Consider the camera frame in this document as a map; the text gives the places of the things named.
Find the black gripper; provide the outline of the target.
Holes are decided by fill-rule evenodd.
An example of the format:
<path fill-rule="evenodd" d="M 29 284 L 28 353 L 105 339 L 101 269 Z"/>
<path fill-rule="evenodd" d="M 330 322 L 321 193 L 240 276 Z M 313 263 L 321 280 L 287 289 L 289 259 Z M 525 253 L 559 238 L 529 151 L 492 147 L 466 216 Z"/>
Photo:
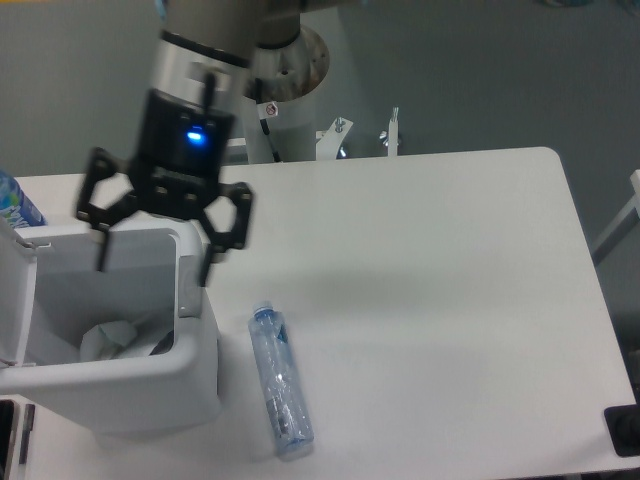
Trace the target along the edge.
<path fill-rule="evenodd" d="M 148 92 L 136 153 L 128 177 L 133 190 L 107 208 L 92 203 L 95 187 L 125 169 L 124 163 L 102 148 L 90 151 L 75 206 L 77 220 L 89 225 L 98 243 L 96 270 L 104 272 L 111 229 L 138 209 L 202 227 L 208 244 L 199 274 L 205 287 L 211 265 L 230 249 L 246 247 L 254 193 L 245 182 L 219 183 L 224 152 L 235 117 L 205 109 L 160 90 Z M 219 198 L 235 209 L 231 228 L 220 232 L 206 208 Z"/>

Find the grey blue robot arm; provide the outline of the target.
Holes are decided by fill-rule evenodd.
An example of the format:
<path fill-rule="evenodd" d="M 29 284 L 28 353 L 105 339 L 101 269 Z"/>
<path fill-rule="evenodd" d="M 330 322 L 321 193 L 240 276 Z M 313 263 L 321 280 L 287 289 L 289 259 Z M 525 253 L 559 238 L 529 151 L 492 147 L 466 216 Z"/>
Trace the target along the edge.
<path fill-rule="evenodd" d="M 100 241 L 105 269 L 112 228 L 137 212 L 197 221 L 209 242 L 200 270 L 244 249 L 254 194 L 224 184 L 220 171 L 258 50 L 281 50 L 300 35 L 302 13 L 331 1 L 164 1 L 152 81 L 136 148 L 128 160 L 89 154 L 75 216 Z"/>

